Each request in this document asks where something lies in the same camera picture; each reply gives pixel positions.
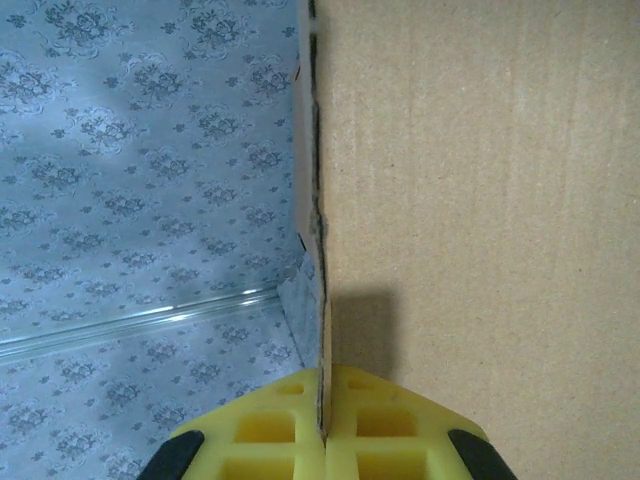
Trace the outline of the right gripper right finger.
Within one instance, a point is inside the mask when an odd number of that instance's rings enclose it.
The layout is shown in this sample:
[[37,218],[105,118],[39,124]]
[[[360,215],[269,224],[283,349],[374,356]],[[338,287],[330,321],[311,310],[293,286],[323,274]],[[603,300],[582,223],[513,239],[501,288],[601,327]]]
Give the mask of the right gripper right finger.
[[364,370],[335,365],[327,479],[514,479],[483,429]]

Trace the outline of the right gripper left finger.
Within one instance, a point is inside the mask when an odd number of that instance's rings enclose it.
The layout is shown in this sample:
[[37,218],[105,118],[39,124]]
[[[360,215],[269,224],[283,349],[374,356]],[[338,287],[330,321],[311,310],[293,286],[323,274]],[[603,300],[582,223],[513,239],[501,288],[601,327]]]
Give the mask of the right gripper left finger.
[[144,479],[323,479],[318,370],[308,368],[189,420],[142,470]]

